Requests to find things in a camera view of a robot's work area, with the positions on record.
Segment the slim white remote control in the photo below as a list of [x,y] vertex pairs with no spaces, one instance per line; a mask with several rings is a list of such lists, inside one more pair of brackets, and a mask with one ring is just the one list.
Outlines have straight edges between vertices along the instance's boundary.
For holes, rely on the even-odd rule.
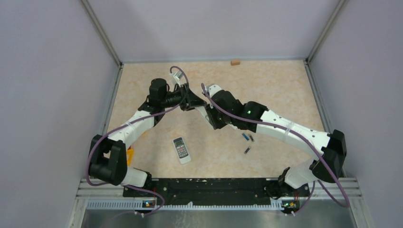
[[196,107],[195,110],[197,110],[207,122],[210,122],[210,119],[204,106]]

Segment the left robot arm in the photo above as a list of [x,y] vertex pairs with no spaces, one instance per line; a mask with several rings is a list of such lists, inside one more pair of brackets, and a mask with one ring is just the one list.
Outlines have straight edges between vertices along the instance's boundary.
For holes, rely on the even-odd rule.
[[190,90],[188,83],[175,85],[174,90],[169,91],[166,80],[152,80],[145,102],[126,123],[108,134],[93,137],[87,177],[115,186],[132,185],[140,196],[149,195],[153,187],[147,180],[148,173],[127,165],[127,150],[144,132],[155,127],[168,111],[177,107],[190,111],[206,104]]

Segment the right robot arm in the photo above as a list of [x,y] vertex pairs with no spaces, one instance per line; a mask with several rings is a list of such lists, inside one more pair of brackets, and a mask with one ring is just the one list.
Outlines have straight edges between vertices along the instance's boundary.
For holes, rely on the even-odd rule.
[[339,181],[346,158],[343,132],[316,131],[281,117],[257,102],[242,104],[231,92],[218,85],[203,86],[202,89],[203,95],[210,102],[206,112],[214,129],[229,125],[268,135],[310,156],[302,164],[286,168],[280,175],[278,188],[283,195],[291,196],[302,185],[314,181],[334,183],[342,193],[345,192]]

